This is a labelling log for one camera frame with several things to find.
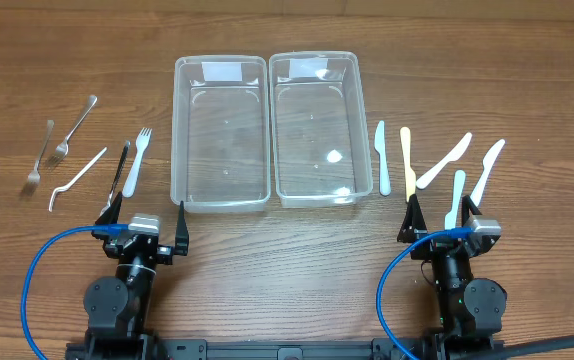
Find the fork handle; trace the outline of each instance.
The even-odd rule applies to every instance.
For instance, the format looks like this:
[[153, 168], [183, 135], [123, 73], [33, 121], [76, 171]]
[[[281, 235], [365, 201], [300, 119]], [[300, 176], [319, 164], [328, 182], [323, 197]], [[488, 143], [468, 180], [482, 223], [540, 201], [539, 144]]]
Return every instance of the fork handle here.
[[129, 176], [127, 176], [127, 181], [125, 181], [125, 186], [123, 187], [123, 196], [132, 197], [134, 191], [136, 190], [136, 182], [138, 181], [138, 173], [140, 172], [140, 163], [143, 160], [143, 151], [138, 149], [136, 157], [134, 158], [134, 164], [129, 170]]
[[76, 131], [76, 129], [78, 129], [80, 124], [83, 122], [83, 120], [85, 120], [91, 109], [96, 105], [96, 101], [98, 101], [96, 95], [89, 95], [89, 98], [87, 99], [87, 105], [85, 105], [83, 110], [78, 115], [78, 120], [76, 120], [74, 127], [71, 129], [71, 131], [69, 131], [69, 134], [65, 136], [65, 142], [68, 142], [69, 138], [71, 138], [71, 136], [74, 135], [74, 131]]
[[45, 153], [45, 148], [47, 147], [47, 143], [49, 142], [49, 137], [51, 136], [51, 131], [54, 128], [54, 120], [47, 120], [47, 133], [45, 134], [45, 138], [43, 139], [43, 146], [40, 148], [40, 152], [36, 157], [36, 163], [34, 164], [34, 170], [38, 171], [38, 165], [40, 164], [40, 159], [43, 158], [43, 154]]

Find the cutlery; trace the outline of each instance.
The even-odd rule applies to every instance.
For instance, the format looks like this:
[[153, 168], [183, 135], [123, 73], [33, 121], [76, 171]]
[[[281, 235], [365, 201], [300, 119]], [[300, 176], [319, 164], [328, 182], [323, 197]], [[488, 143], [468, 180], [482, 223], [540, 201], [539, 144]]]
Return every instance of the cutlery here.
[[405, 194], [409, 197], [416, 193], [416, 173], [411, 168], [411, 131], [408, 127], [400, 128], [400, 144], [403, 147], [403, 163], [405, 164]]
[[98, 161], [98, 159], [100, 159], [101, 156], [103, 156], [105, 151], [107, 151], [107, 148], [102, 149], [98, 153], [98, 155], [96, 155], [93, 159], [91, 159], [91, 161], [87, 165], [85, 165], [85, 167], [82, 170], [80, 170], [80, 172], [76, 176], [74, 176], [74, 178], [71, 179], [71, 181], [67, 183], [67, 185], [60, 186], [54, 189], [54, 192], [51, 193], [51, 200], [49, 201], [49, 212], [52, 212], [52, 210], [54, 209], [54, 202], [56, 201], [56, 195], [58, 195], [61, 192], [69, 190], [69, 188], [72, 185], [74, 185], [76, 181], [78, 181], [78, 179], [80, 179], [80, 177], [83, 176], [87, 172], [87, 170], [89, 170], [89, 168], [92, 167], [96, 163], [96, 161]]
[[25, 182], [25, 186], [23, 186], [22, 194], [23, 195], [31, 195], [38, 187], [38, 183], [40, 183], [40, 173], [38, 173], [38, 165], [40, 165], [40, 159], [43, 157], [43, 153], [45, 153], [45, 148], [47, 147], [47, 142], [49, 142], [49, 137], [51, 136], [51, 131], [54, 128], [54, 120], [47, 120], [47, 133], [45, 134], [45, 138], [43, 139], [43, 146], [40, 148], [40, 152], [38, 153], [38, 157], [36, 158], [36, 162], [34, 163], [34, 170], [29, 173], [27, 176], [27, 181]]
[[466, 177], [467, 174], [462, 170], [456, 171], [456, 174], [454, 175], [454, 195], [451, 200], [451, 211], [445, 215], [445, 230], [450, 230], [456, 227], [458, 204], [460, 204], [460, 197], [463, 195]]
[[467, 147], [469, 146], [470, 141], [471, 141], [471, 133], [468, 132], [467, 134], [465, 134], [465, 136], [463, 136], [462, 139], [460, 139], [458, 144], [456, 144], [456, 146], [453, 149], [451, 149], [451, 151], [447, 154], [447, 156], [445, 156], [442, 160], [440, 160], [438, 164], [434, 165], [433, 168], [429, 169], [429, 171], [427, 171], [423, 176], [421, 176], [416, 181], [416, 186], [418, 186], [419, 189], [426, 188], [429, 185], [429, 183], [431, 183], [432, 180], [434, 180], [436, 175], [438, 175], [440, 170], [442, 170], [445, 167], [445, 165], [447, 165], [447, 163], [451, 161], [456, 161], [460, 159], [461, 156], [463, 156], [465, 150], [467, 150]]
[[380, 121], [374, 135], [374, 148], [380, 154], [380, 193], [387, 196], [391, 193], [389, 170], [387, 169], [387, 153], [385, 151], [385, 122]]
[[98, 101], [98, 98], [95, 95], [89, 95], [89, 98], [87, 99], [87, 105], [85, 105], [83, 110], [80, 112], [80, 115], [78, 115], [78, 120], [76, 120], [74, 127], [69, 131], [69, 134], [65, 136], [65, 140], [58, 144], [54, 154], [47, 160], [48, 167], [55, 167], [65, 158], [65, 156], [67, 156], [67, 153], [69, 152], [69, 139], [72, 135], [74, 135], [74, 131], [76, 131], [83, 120], [85, 120], [87, 114], [89, 114], [94, 105], [96, 105], [96, 101]]
[[474, 191], [471, 193], [471, 200], [476, 206], [480, 206], [480, 201], [483, 199], [483, 191], [485, 191], [485, 185], [487, 184], [487, 179], [491, 173], [491, 168], [494, 166], [496, 158], [500, 154], [500, 150], [503, 149], [503, 146], [505, 146], [505, 139], [498, 140], [494, 146], [487, 151], [487, 154], [485, 154], [485, 157], [483, 158], [483, 173], [480, 175], [480, 179], [478, 179], [476, 187], [474, 187]]
[[114, 176], [114, 182], [111, 184], [111, 190], [109, 191], [109, 198], [107, 198], [107, 205], [100, 210], [100, 215], [102, 215], [111, 206], [111, 198], [114, 196], [114, 190], [116, 190], [116, 185], [118, 185], [118, 179], [120, 179], [120, 174], [123, 172], [123, 166], [125, 165], [125, 159], [127, 158], [127, 152], [129, 151], [129, 145], [131, 143], [129, 140], [125, 141], [125, 146], [123, 147], [123, 153], [120, 155], [120, 160], [118, 161], [118, 169], [116, 169], [116, 176]]
[[123, 186], [124, 197], [132, 197], [132, 195], [134, 195], [136, 182], [138, 181], [138, 172], [140, 171], [140, 163], [143, 161], [143, 154], [149, 145], [151, 131], [152, 129], [143, 128], [140, 134], [138, 134], [138, 138], [136, 138], [136, 157], [134, 158], [134, 163], [131, 165], [131, 170], [129, 170], [127, 181], [125, 181], [125, 185]]

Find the empty plastic tray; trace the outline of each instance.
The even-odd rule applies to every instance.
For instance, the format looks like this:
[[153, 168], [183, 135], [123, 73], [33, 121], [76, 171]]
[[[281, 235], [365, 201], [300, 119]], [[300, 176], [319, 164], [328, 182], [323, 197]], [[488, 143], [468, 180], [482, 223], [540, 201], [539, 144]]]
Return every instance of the empty plastic tray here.
[[189, 212], [262, 211], [270, 195], [267, 65], [255, 56], [176, 62], [171, 199]]
[[294, 52], [269, 59], [276, 192], [284, 207], [356, 202], [373, 189], [358, 59]]

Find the wooden table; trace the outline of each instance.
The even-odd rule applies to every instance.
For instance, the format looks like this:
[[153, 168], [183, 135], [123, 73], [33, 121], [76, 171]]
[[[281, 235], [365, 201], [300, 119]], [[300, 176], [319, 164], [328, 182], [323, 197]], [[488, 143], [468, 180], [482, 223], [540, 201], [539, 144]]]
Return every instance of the wooden table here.
[[[160, 268], [149, 325], [163, 337], [212, 341], [384, 336], [374, 294], [404, 248], [395, 241], [405, 212], [398, 129], [408, 126], [419, 175], [466, 131], [474, 134], [465, 156], [419, 191], [430, 230], [440, 229], [449, 210], [453, 172], [467, 172], [471, 191], [487, 149], [507, 140], [481, 207], [504, 233], [472, 261], [474, 274], [509, 294], [500, 339], [574, 333], [574, 23], [0, 10], [0, 358], [33, 357], [18, 311], [27, 267], [48, 238], [96, 219], [122, 143], [144, 126], [154, 137], [122, 219], [160, 215], [162, 238], [172, 241], [175, 60], [268, 59], [293, 50], [358, 56], [370, 135], [379, 120], [388, 124], [392, 195], [380, 196], [376, 181], [357, 206], [282, 209], [274, 193], [261, 214], [188, 215], [189, 256]], [[89, 94], [99, 104], [73, 137], [71, 155], [56, 171], [43, 171], [30, 200], [19, 200], [46, 120], [56, 122], [51, 152]], [[104, 146], [107, 154], [49, 213], [53, 188]], [[376, 160], [372, 152], [375, 178]], [[43, 257], [28, 312], [49, 357], [61, 358], [67, 342], [82, 339], [83, 293], [114, 269], [86, 234]], [[395, 332], [417, 336], [437, 325], [434, 304], [419, 263], [404, 261], [385, 291]], [[555, 356], [574, 352], [542, 357]]]

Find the black cable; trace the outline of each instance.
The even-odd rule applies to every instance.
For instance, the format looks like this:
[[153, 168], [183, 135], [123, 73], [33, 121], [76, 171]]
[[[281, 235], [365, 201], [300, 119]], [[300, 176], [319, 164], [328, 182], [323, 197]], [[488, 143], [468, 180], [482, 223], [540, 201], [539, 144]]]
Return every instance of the black cable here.
[[461, 360], [496, 360], [514, 356], [525, 356], [542, 352], [574, 348], [574, 335], [506, 346], [502, 349], [472, 354]]
[[425, 278], [425, 281], [427, 281], [427, 284], [429, 284], [429, 286], [434, 286], [434, 283], [429, 281], [427, 276], [425, 276], [425, 271], [423, 270], [423, 265], [425, 265], [427, 263], [431, 263], [431, 261], [430, 260], [423, 260], [423, 262], [420, 263], [420, 273], [423, 274], [423, 277]]

